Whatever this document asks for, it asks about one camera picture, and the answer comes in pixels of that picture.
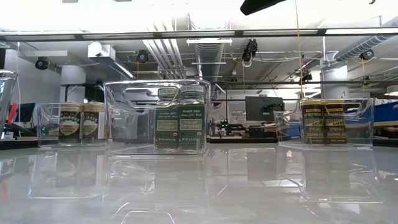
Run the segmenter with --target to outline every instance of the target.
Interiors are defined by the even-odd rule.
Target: seasoning jar
[[[65,146],[81,144],[81,116],[79,103],[67,103],[60,108],[59,143]]]
[[[83,144],[103,145],[106,143],[108,129],[104,103],[85,103],[83,115]]]
[[[156,109],[155,146],[161,153],[173,153],[178,150],[178,99],[175,88],[159,89],[157,106],[169,105]]]
[[[201,85],[181,86],[179,144],[189,153],[201,151],[206,141],[205,87]]]

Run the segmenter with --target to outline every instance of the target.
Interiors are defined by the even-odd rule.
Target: plastic bin handle
[[[164,86],[162,88],[167,88],[167,89],[175,89],[175,95],[173,96],[173,99],[167,103],[166,105],[134,105],[131,101],[128,101],[128,104],[135,108],[135,109],[156,109],[156,108],[168,108],[169,106],[172,105],[172,103],[175,101],[177,95],[178,95],[178,88],[177,86]],[[147,90],[148,87],[127,87],[124,92],[127,92],[128,90]]]
[[[356,110],[355,113],[350,113],[350,114],[330,114],[328,111],[327,105],[358,105],[358,109]],[[325,103],[325,111],[328,113],[328,116],[336,116],[336,117],[355,117],[359,115],[360,111],[362,111],[362,103],[360,102],[347,102],[347,103]]]

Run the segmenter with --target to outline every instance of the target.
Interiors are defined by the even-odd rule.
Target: pillar
[[[86,70],[79,66],[68,65],[62,67],[61,85],[66,84],[83,84],[86,82]],[[68,102],[83,103],[85,99],[85,90],[83,86],[74,86],[68,88]],[[65,102],[65,87],[60,89],[60,102]]]
[[[328,62],[321,62],[321,81],[347,81],[347,63],[329,65]],[[349,87],[347,84],[321,84],[321,97],[323,99],[349,98]]]

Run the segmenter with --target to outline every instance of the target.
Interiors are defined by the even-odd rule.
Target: ceiling
[[[13,5],[17,3],[26,3],[25,0],[7,0],[6,4]],[[239,12],[239,6],[242,3],[241,0],[225,0],[220,1],[217,4],[210,3],[207,0],[201,1],[201,4],[196,3],[197,1],[170,1],[166,6],[171,9],[184,9],[179,11],[168,11],[160,10],[159,8],[166,7],[163,1],[143,1],[127,2],[122,5],[120,3],[115,4],[112,1],[98,0],[96,5],[98,8],[92,9],[90,12],[84,11],[85,7],[92,6],[93,1],[80,0],[76,4],[60,4],[59,2],[54,5],[56,9],[49,12],[46,18],[38,18],[38,20],[46,19],[49,21],[49,17],[53,16],[54,21],[59,21],[58,25],[54,25],[58,30],[79,30],[80,32],[137,32],[137,31],[148,31],[148,27],[153,27],[153,23],[159,21],[165,21],[170,19],[173,23],[175,30],[190,30],[190,16],[195,15],[192,13],[192,8],[196,7],[197,12],[203,15],[201,21],[203,24],[214,24],[218,21],[229,21],[229,29],[295,29],[297,27],[296,15],[295,15],[295,4],[294,1],[286,1],[278,4],[272,8],[258,12],[250,16],[244,16]],[[301,28],[327,28],[327,27],[379,27],[383,23],[389,21],[391,18],[398,16],[393,15],[387,9],[395,6],[398,2],[393,0],[376,0],[374,5],[369,5],[368,2],[363,0],[298,0],[298,18],[299,26]],[[54,1],[48,2],[48,4],[55,4]],[[21,19],[32,15],[32,10],[28,10],[29,7],[37,7],[32,5],[21,5]],[[145,9],[153,9],[150,13],[145,12]],[[76,10],[73,16],[70,16],[72,10]],[[95,11],[103,10],[101,16],[90,17],[95,15]],[[97,29],[89,29],[88,24],[85,21],[75,21],[80,16],[88,17],[92,21],[92,27]],[[41,30],[54,30],[55,28],[50,24],[43,23],[45,28]],[[0,30],[4,32],[13,32],[17,28],[19,32],[24,31],[37,31],[36,25],[28,26],[30,20],[26,20],[27,24],[17,22],[4,23],[0,21]],[[325,50],[326,52],[337,52],[341,51],[348,46],[356,43],[357,41],[366,38],[363,36],[347,36],[347,37],[326,37],[325,38]],[[319,57],[323,49],[323,37],[258,37],[256,38],[259,51],[256,58],[269,59],[275,58],[278,60],[286,60],[291,58],[288,62],[253,62],[251,67],[244,68],[241,63],[236,63],[235,60],[240,60],[243,48],[245,48],[248,38],[232,38],[232,44],[224,45],[222,62],[226,62],[225,65],[221,65],[219,80],[228,81],[231,77],[233,70],[236,71],[238,81],[290,81],[295,79],[297,81],[298,73],[294,73],[296,69],[300,67],[299,50],[298,45],[300,43],[301,51],[304,52],[304,58],[302,64],[311,60],[310,58]],[[88,46],[91,41],[73,41],[73,42],[28,42],[21,43],[19,50],[23,51],[36,51],[36,50],[49,50],[58,51],[66,50],[68,52],[67,57],[49,58],[53,63],[58,66],[62,65],[87,65],[92,64],[94,61],[87,57]],[[116,50],[117,58],[124,62],[128,70],[136,71],[153,71],[157,70],[157,63],[153,57],[150,56],[150,60],[145,64],[137,66],[136,55],[139,50],[147,50],[146,45],[142,40],[111,40],[102,41],[102,44],[109,44]],[[16,43],[7,43],[12,46],[16,46]],[[192,44],[187,44],[187,39],[177,39],[178,48],[180,51],[183,64],[186,67],[195,67],[192,62],[196,62],[195,49]],[[385,78],[395,78],[394,72],[398,69],[394,67],[398,66],[398,38],[393,37],[385,43],[382,43],[373,48],[376,53],[376,58],[362,64],[359,58],[354,58],[348,61],[349,78],[352,80],[362,79],[365,75],[370,75],[371,80],[383,80]],[[290,53],[270,53],[270,52],[290,52]],[[106,65],[92,65],[86,67],[88,82],[93,82],[97,79],[102,80],[117,80],[120,76],[113,70],[109,69]],[[313,67],[312,70],[320,70],[320,67]],[[155,74],[139,74],[139,79],[153,79],[157,78]],[[236,86],[235,88],[269,88],[270,85],[245,85]],[[278,88],[298,88],[293,85],[281,85]]]

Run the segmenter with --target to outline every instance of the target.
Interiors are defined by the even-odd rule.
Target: glossy table surface
[[[0,223],[398,223],[398,148],[0,151]]]

